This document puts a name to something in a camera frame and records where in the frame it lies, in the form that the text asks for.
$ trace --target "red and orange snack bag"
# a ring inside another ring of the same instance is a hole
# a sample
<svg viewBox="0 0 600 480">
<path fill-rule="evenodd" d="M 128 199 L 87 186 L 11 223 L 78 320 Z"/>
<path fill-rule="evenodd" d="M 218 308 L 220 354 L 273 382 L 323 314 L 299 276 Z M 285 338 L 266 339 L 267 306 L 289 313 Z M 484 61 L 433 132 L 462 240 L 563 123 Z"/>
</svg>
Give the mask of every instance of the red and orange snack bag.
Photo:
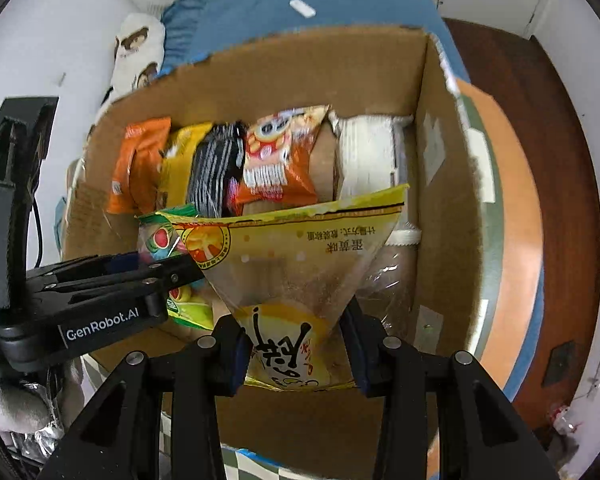
<svg viewBox="0 0 600 480">
<path fill-rule="evenodd" d="M 171 118 L 149 119 L 126 127 L 116 169 L 111 179 L 107 213 L 142 213 L 155 210 L 155 197 Z"/>
<path fill-rule="evenodd" d="M 309 156 L 328 110 L 328 106 L 286 110 L 249 128 L 237 205 L 255 200 L 297 206 L 317 202 L 309 177 Z"/>
</svg>

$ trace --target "wooden floor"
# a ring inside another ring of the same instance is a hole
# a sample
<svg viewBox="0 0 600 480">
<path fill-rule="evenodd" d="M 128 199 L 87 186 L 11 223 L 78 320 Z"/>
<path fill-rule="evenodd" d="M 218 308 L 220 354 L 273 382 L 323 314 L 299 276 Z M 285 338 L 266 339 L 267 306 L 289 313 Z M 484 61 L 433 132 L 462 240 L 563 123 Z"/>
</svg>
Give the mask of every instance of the wooden floor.
<svg viewBox="0 0 600 480">
<path fill-rule="evenodd" d="M 531 426 L 569 403 L 584 368 L 600 302 L 600 204 L 576 111 L 532 38 L 447 20 L 472 84 L 493 95 L 513 125 L 536 180 L 544 230 L 544 321 L 536 356 L 514 401 Z M 542 387 L 551 350 L 575 342 L 568 375 Z"/>
</svg>

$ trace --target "blue cloth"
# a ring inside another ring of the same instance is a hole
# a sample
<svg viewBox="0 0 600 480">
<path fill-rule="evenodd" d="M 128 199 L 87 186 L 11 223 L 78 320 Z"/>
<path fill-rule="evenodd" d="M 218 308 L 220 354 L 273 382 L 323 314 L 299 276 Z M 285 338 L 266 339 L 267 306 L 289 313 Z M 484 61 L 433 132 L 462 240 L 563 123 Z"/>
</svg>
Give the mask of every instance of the blue cloth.
<svg viewBox="0 0 600 480">
<path fill-rule="evenodd" d="M 441 41 L 455 75 L 469 81 L 462 59 L 431 0 L 302 0 L 316 15 L 305 18 L 290 0 L 176 0 L 162 14 L 166 29 L 160 75 L 213 52 L 271 34 L 330 25 L 423 27 Z"/>
<path fill-rule="evenodd" d="M 525 340 L 522 343 L 522 348 L 513 365 L 511 375 L 503 388 L 507 399 L 513 400 L 522 386 L 522 381 L 525 380 L 526 373 L 529 371 L 531 361 L 536 355 L 536 347 L 540 338 L 540 328 L 542 326 L 542 318 L 544 317 L 544 265 L 540 269 L 540 277 L 538 279 L 538 291 L 536 292 L 536 301 L 534 309 L 531 312 L 531 320 L 529 327 L 526 329 Z"/>
</svg>

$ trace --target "cardboard box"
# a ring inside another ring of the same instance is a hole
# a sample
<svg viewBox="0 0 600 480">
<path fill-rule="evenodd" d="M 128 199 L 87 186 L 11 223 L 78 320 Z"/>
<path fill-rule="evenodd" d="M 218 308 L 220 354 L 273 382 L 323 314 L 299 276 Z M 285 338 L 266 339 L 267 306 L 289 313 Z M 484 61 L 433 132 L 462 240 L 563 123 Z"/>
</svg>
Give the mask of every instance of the cardboard box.
<svg viewBox="0 0 600 480">
<path fill-rule="evenodd" d="M 469 349 L 481 357 L 500 316 L 496 305 L 502 300 L 506 228 L 498 165 L 471 102 L 459 91 L 436 38 L 401 27 L 316 28 L 254 41 L 195 66 L 181 66 L 115 103 L 95 127 L 85 171 L 70 202 L 63 257 L 135 248 L 136 220 L 104 212 L 118 148 L 131 122 L 160 116 L 170 116 L 174 126 L 253 122 L 279 110 L 315 104 L 331 104 L 341 117 L 414 115 L 422 242 L 413 309 L 405 305 L 410 310 L 408 339 L 442 355 Z M 521 153 L 515 152 L 514 158 L 526 164 Z M 527 255 L 532 266 L 538 263 L 539 272 L 537 202 L 527 209 L 533 213 Z M 533 280 L 533 272 L 528 274 L 525 285 Z M 532 301 L 507 310 L 520 322 L 507 334 L 511 344 L 501 374 L 513 366 L 510 355 L 520 350 L 531 309 Z M 175 336 L 152 329 L 93 356 L 112 369 L 131 350 L 158 355 L 183 345 Z M 327 478 L 372 474 L 381 399 L 364 399 L 357 390 L 278 393 L 243 387 L 234 399 L 218 399 L 217 407 L 220 436 L 230 446 Z"/>
</svg>

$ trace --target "snack bag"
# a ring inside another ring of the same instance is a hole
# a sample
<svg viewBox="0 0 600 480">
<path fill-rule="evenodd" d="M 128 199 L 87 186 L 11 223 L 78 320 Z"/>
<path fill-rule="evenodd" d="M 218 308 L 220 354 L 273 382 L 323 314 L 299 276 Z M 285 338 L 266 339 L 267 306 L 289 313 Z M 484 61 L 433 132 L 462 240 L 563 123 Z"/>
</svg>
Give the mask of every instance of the snack bag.
<svg viewBox="0 0 600 480">
<path fill-rule="evenodd" d="M 309 156 L 328 106 L 295 108 L 267 116 L 247 132 L 238 204 L 273 200 L 315 204 Z"/>
<path fill-rule="evenodd" d="M 191 206 L 180 209 L 185 214 L 195 215 Z M 187 248 L 182 242 L 182 231 L 160 214 L 150 214 L 140 217 L 138 234 L 138 255 L 144 264 L 187 253 Z M 169 316 L 177 322 L 213 330 L 214 314 L 212 299 L 215 296 L 206 280 L 198 280 L 169 291 L 167 297 L 167 311 Z"/>
<path fill-rule="evenodd" d="M 171 119 L 150 119 L 126 127 L 111 180 L 107 213 L 142 214 L 155 210 L 164 145 Z"/>
<path fill-rule="evenodd" d="M 171 134 L 170 144 L 164 154 L 156 209 L 183 205 L 192 173 L 193 156 L 198 144 L 211 130 L 212 123 L 186 126 Z"/>
<path fill-rule="evenodd" d="M 244 165 L 244 136 L 241 122 L 214 124 L 196 148 L 187 203 L 202 216 L 220 218 L 240 211 L 234 197 Z"/>
<path fill-rule="evenodd" d="M 252 384 L 350 383 L 337 321 L 394 228 L 405 188 L 221 220 L 160 212 L 253 341 Z"/>
</svg>

